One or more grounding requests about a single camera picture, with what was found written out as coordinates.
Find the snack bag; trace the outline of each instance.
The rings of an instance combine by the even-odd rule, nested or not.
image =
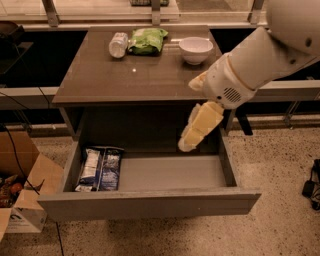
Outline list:
[[[76,192],[112,191],[118,189],[123,149],[92,146],[84,150],[84,165]]]
[[[128,45],[128,51],[136,55],[159,53],[162,49],[163,38],[168,32],[161,28],[135,29]]]
[[[17,177],[18,175],[13,175],[7,178],[0,177],[0,208],[10,208],[17,199],[18,192],[22,189],[22,185],[20,183],[21,189],[15,189],[15,180]]]

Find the black panel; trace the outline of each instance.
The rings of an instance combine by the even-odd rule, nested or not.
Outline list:
[[[13,87],[60,86],[86,31],[26,32],[23,42],[31,49],[6,76]]]
[[[254,29],[211,29],[210,31],[221,52],[226,53],[241,43]]]
[[[64,120],[58,109],[32,109],[19,111],[0,111],[0,123],[5,124],[62,124]]]

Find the blue package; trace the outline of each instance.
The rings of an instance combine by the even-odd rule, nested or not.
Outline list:
[[[99,191],[118,190],[122,152],[123,150],[119,148],[106,149],[102,160]]]
[[[99,163],[101,163],[101,151],[86,148],[84,151],[84,165],[82,169],[81,176],[79,178],[78,186],[76,187],[76,191],[78,192],[90,192],[95,182],[96,172],[99,167]]]

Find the cable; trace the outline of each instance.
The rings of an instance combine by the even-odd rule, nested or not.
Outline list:
[[[3,93],[3,92],[0,92],[1,95],[5,96],[5,97],[8,97],[9,99],[13,100],[15,103],[17,103],[18,105],[20,105],[21,107],[27,109],[27,110],[30,110],[30,108],[28,108],[27,106],[23,105],[22,103],[20,103],[19,101],[17,101],[16,99],[14,99],[13,97]]]
[[[320,200],[320,187],[317,188],[317,189],[313,192],[311,199],[313,199],[313,198],[314,198],[314,199],[317,199],[317,200]]]
[[[59,243],[60,243],[60,249],[61,249],[61,255],[64,256],[64,251],[63,251],[63,246],[62,246],[62,239],[60,235],[60,228],[58,222],[56,222],[56,227],[57,227],[57,233],[58,233],[58,238],[59,238]]]
[[[15,156],[15,158],[16,158],[16,161],[17,161],[18,167],[19,167],[19,169],[20,169],[20,172],[22,173],[22,175],[23,175],[24,179],[26,180],[26,182],[28,183],[28,185],[29,185],[38,195],[40,195],[40,193],[37,191],[37,189],[30,183],[30,181],[28,180],[27,175],[25,174],[25,172],[23,171],[23,169],[22,169],[22,167],[21,167],[21,164],[20,164],[20,161],[19,161],[19,158],[18,158],[18,155],[17,155],[16,146],[15,146],[15,143],[14,143],[14,141],[13,141],[13,138],[12,138],[12,136],[11,136],[10,131],[8,130],[8,128],[7,128],[5,125],[3,125],[3,127],[4,127],[5,131],[8,133],[9,138],[10,138],[10,140],[11,140],[12,147],[13,147],[13,151],[14,151],[14,156]]]
[[[18,56],[20,57],[20,59],[21,59],[23,65],[24,65],[25,69],[27,70],[27,73],[28,73],[29,77],[32,78],[32,76],[31,76],[31,71],[30,71],[30,69],[28,68],[27,64],[25,63],[24,59],[22,58],[22,55],[21,55],[20,52],[19,52],[18,46],[17,46],[16,44],[14,44],[14,46],[15,46],[15,49],[16,49],[16,51],[17,51],[17,54],[18,54]],[[42,93],[43,97],[44,97],[45,100],[47,101],[48,110],[49,110],[49,109],[50,109],[50,102],[49,102],[47,96],[43,93],[43,91],[41,90],[40,86],[37,86],[37,88],[39,89],[39,91]]]

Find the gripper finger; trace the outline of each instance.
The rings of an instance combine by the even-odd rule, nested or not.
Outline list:
[[[206,75],[207,75],[207,71],[205,71],[205,72],[201,73],[200,75],[198,75],[197,77],[193,78],[189,82],[189,87],[191,89],[193,89],[194,91],[202,91],[203,83],[206,78]]]
[[[189,152],[216,128],[223,119],[224,109],[213,101],[208,101],[202,106],[197,104],[184,128],[178,147],[183,152]]]

